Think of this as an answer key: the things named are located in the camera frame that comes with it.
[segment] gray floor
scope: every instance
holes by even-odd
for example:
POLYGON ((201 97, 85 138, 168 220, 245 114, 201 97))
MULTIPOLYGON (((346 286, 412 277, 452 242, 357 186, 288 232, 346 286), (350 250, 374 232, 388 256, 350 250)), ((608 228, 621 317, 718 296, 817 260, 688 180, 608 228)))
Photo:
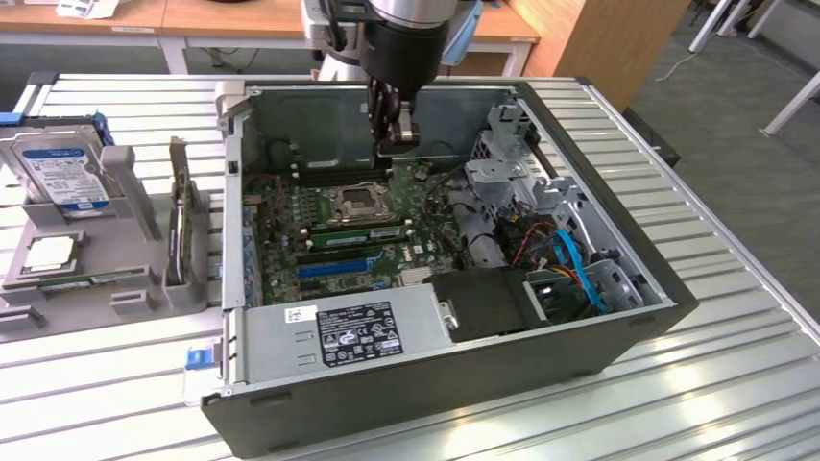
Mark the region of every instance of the gray floor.
MULTIPOLYGON (((674 147, 676 171, 742 243, 820 319, 820 283, 810 268, 820 256, 820 106, 809 104, 777 138, 766 125, 801 89, 809 75, 774 58, 792 72, 749 50, 765 47, 716 37, 664 82, 654 82, 674 62, 696 29, 685 26, 672 40, 633 103, 633 109, 674 147)), ((217 73, 208 56, 188 52, 192 73, 217 73)), ((228 60, 242 67, 249 50, 228 60)), ((148 48, 0 47, 0 110, 10 109, 28 74, 165 73, 161 54, 148 48)), ((304 73, 314 67, 304 51, 261 51, 248 73, 304 73)))
POLYGON ((809 103, 776 137, 758 131, 810 75, 765 46, 716 36, 672 77, 654 82, 689 56, 697 29, 686 25, 681 22, 632 108, 682 157, 677 174, 820 319, 812 273, 820 258, 820 105, 809 103))

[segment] wooden cabinet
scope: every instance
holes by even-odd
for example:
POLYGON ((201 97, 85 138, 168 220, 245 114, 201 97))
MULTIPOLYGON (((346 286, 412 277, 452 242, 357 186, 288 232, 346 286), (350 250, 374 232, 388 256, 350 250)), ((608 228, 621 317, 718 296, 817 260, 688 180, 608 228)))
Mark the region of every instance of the wooden cabinet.
POLYGON ((524 75, 585 77, 629 106, 689 0, 509 0, 541 40, 524 75))
POLYGON ((506 62, 506 53, 468 53, 458 65, 452 67, 442 65, 438 75, 500 77, 504 75, 506 62))

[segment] aluminum extrusion table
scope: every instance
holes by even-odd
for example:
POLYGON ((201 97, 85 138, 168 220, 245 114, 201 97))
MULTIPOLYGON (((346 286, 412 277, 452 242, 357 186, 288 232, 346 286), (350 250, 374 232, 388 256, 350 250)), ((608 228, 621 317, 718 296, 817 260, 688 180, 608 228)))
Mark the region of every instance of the aluminum extrusion table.
MULTIPOLYGON (((137 174, 150 192, 169 184, 162 144, 172 135, 192 143, 190 170, 212 192, 213 308, 0 345, 0 459, 230 458, 200 409, 182 404, 180 373, 186 348, 221 328, 216 79, 224 77, 61 75, 54 85, 25 89, 18 109, 32 114, 106 114, 114 141, 136 146, 137 174)), ((701 306, 596 376, 266 459, 816 456, 817 325, 594 88, 569 79, 530 82, 701 306)), ((549 159, 565 171, 557 157, 549 159)), ((24 221, 13 181, 6 170, 1 270, 24 221)))

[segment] motherboard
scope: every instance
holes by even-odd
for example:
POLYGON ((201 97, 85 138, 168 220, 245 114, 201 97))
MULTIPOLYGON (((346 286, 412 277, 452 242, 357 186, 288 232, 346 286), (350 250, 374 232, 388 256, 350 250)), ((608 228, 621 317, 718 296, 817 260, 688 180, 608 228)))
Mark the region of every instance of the motherboard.
POLYGON ((245 174, 245 300, 266 305, 418 284, 473 266, 424 161, 389 174, 245 174))

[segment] green ram module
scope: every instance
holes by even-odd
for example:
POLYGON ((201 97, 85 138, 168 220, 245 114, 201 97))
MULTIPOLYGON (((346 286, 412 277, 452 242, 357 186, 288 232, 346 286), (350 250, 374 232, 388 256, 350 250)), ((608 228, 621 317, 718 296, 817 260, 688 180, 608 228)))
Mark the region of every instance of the green ram module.
POLYGON ((310 241, 314 248, 328 249, 396 242, 404 240, 406 234, 408 226, 388 226, 384 228, 314 233, 310 236, 310 241))

